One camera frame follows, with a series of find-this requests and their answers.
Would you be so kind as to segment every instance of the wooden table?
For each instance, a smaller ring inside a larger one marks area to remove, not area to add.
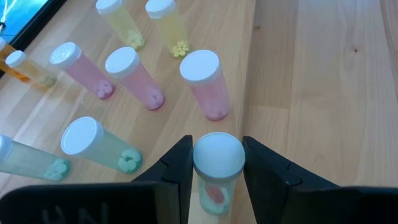
[[[104,71],[108,55],[123,44],[97,13],[95,2],[68,0],[25,52],[50,68],[47,64],[52,50],[63,42],[73,41]],[[230,114],[219,122],[208,121],[200,111],[189,87],[180,77],[180,60],[169,54],[146,14],[146,1],[124,2],[146,40],[146,46],[139,51],[141,60],[165,93],[166,102],[161,109],[147,111],[116,80],[116,92],[104,101],[63,72],[58,72],[58,83],[47,91],[9,77],[0,80],[1,134],[68,157],[60,148],[63,131],[73,120],[92,116],[144,155],[142,168],[134,175],[70,158],[73,167],[65,183],[131,181],[186,134],[193,135],[195,141],[212,131],[225,131],[241,137],[255,0],[177,0],[192,49],[213,50],[221,59],[233,105]],[[211,217],[201,209],[196,175],[193,178],[190,223],[229,222],[230,215]],[[0,194],[24,185],[43,183],[1,173]]]
[[[227,131],[251,135],[336,184],[398,187],[395,0],[177,2],[193,48],[220,55],[233,99],[226,119],[204,118],[179,77],[179,61],[158,44],[143,11],[145,1],[138,0],[127,6],[147,40],[139,52],[144,65],[165,91],[162,109],[146,111],[120,85],[109,100],[97,100],[63,73],[47,91],[2,78],[0,132],[62,154],[60,137],[70,121],[93,116],[143,151],[142,172],[184,134],[196,140],[210,131]],[[78,43],[101,69],[122,46],[91,0],[68,0],[26,52],[46,65],[52,49],[66,40]],[[72,161],[68,183],[128,181],[139,174]],[[42,182],[0,174],[2,194],[37,183]],[[200,208],[196,177],[192,192],[190,223],[255,223],[242,176],[232,213],[225,217]]]

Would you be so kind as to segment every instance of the yellow vial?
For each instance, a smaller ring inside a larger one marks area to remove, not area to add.
[[[144,38],[126,7],[123,6],[123,0],[98,0],[95,7],[127,46],[135,50],[144,46]]]
[[[50,73],[36,62],[28,59],[26,54],[20,50],[8,55],[6,64],[17,72],[23,73],[31,80],[46,87],[52,86],[57,80],[54,74]]]
[[[183,20],[174,0],[149,0],[145,9],[173,57],[184,57],[190,48]]]
[[[13,53],[14,51],[15,49],[10,45],[8,45],[6,40],[0,37],[0,70],[6,72],[9,75],[12,75],[13,77],[16,77],[22,82],[28,82],[30,78],[8,67],[5,63],[7,56]]]

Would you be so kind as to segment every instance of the white lid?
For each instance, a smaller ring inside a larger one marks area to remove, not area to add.
[[[129,76],[139,65],[139,55],[132,47],[115,50],[105,61],[105,70],[114,78]]]
[[[123,0],[98,0],[95,8],[101,15],[107,15],[120,8],[123,5]]]
[[[24,60],[26,59],[26,54],[20,50],[14,51],[6,58],[6,64],[11,67],[15,68],[18,67]]]
[[[3,38],[0,37],[0,51],[6,46],[7,42]]]
[[[13,147],[12,139],[0,134],[0,164],[8,158]]]
[[[81,49],[73,42],[59,45],[50,56],[50,63],[62,69],[73,65],[80,58]]]
[[[210,182],[234,180],[245,161],[242,143],[228,133],[208,133],[193,147],[193,165],[198,175]]]
[[[193,85],[212,81],[220,70],[220,60],[210,50],[196,50],[188,54],[180,64],[182,78]]]
[[[145,5],[148,16],[152,19],[160,19],[176,9],[174,0],[149,0]]]
[[[65,130],[61,138],[61,148],[65,154],[83,156],[101,144],[104,135],[102,124],[91,117],[82,117]]]

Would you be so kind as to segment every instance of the orange vial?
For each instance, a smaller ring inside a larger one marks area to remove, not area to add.
[[[5,60],[8,57],[8,55],[13,53],[14,51],[15,49],[11,47],[9,44],[7,44],[7,42],[0,37],[0,70],[6,72],[9,75],[12,75],[13,77],[16,77],[22,82],[28,82],[30,78],[8,67],[8,65],[5,63]]]

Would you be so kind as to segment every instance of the plastic vial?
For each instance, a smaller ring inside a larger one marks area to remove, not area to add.
[[[104,100],[114,92],[114,85],[81,51],[79,46],[67,42],[58,46],[50,56],[50,63],[66,71],[98,98]]]
[[[6,72],[9,75],[19,79],[22,82],[28,82],[30,78],[26,77],[25,75],[15,71],[14,69],[8,67],[4,62],[8,55],[16,51],[13,47],[7,44],[6,40],[0,37],[0,70]]]
[[[210,50],[188,54],[180,64],[180,73],[209,120],[217,121],[228,114],[228,89],[217,54]]]
[[[70,161],[0,135],[0,172],[36,179],[60,181],[70,169]]]
[[[174,0],[149,0],[145,9],[154,20],[173,57],[184,57],[189,52],[187,33]]]
[[[6,58],[6,64],[17,72],[23,73],[31,80],[46,87],[54,85],[57,81],[56,75],[50,73],[41,65],[27,58],[26,54],[20,50],[8,55]]]
[[[136,50],[144,46],[144,38],[123,6],[123,0],[98,0],[95,6],[127,46]]]
[[[91,117],[72,122],[63,133],[61,148],[65,154],[89,159],[98,164],[132,174],[142,164],[141,153],[104,129]]]
[[[211,215],[226,213],[245,162],[241,142],[227,133],[209,133],[193,147],[200,205]]]
[[[162,91],[140,63],[131,47],[115,50],[105,61],[106,71],[117,78],[148,110],[156,110],[165,100]]]

